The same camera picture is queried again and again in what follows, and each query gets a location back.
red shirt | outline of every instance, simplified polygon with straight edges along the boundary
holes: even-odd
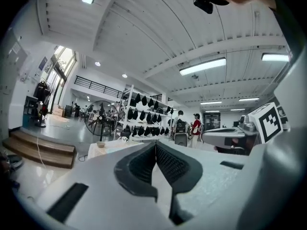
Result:
[[[201,126],[200,120],[199,120],[199,119],[196,119],[196,120],[194,121],[193,126],[192,126],[192,134],[193,134],[193,135],[196,135],[196,136],[200,135],[200,131],[198,130],[198,128],[199,128],[200,126]]]

small bowl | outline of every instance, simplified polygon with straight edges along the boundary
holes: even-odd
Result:
[[[104,148],[105,147],[105,143],[104,142],[102,142],[102,141],[98,141],[98,142],[96,142],[96,144],[97,144],[97,146],[99,147],[99,148]]]

white table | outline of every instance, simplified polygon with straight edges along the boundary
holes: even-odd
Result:
[[[113,140],[105,142],[104,148],[99,148],[96,143],[92,143],[90,145],[90,148],[88,150],[87,159],[91,159],[97,156],[105,155],[107,153],[112,153],[115,151],[119,151],[125,148],[133,147],[143,144],[142,142],[136,142],[136,141],[129,141],[127,143],[123,143],[121,139],[119,140]]]

wall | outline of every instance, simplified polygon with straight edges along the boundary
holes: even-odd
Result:
[[[232,127],[235,121],[239,121],[242,115],[246,115],[244,112],[225,112],[221,113],[221,128],[224,126]]]

wooden step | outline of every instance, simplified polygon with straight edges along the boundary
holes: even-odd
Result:
[[[37,147],[36,145],[37,137],[28,135],[20,130],[11,132],[10,136],[22,142],[26,142],[29,143],[30,145]],[[40,138],[38,139],[38,145],[40,150],[50,151],[52,153],[54,152],[54,153],[67,154],[67,155],[74,155],[75,153],[74,146],[59,144],[52,141],[43,140]]]
[[[36,144],[35,146],[33,146],[27,142],[22,142],[21,140],[16,139],[15,137],[10,137],[5,139],[4,141],[2,141],[2,144],[4,147],[16,153],[17,155],[41,163]],[[74,154],[72,155],[58,154],[42,149],[40,149],[39,152],[42,157],[42,161],[45,165],[51,165],[67,169],[72,168],[74,161]]]

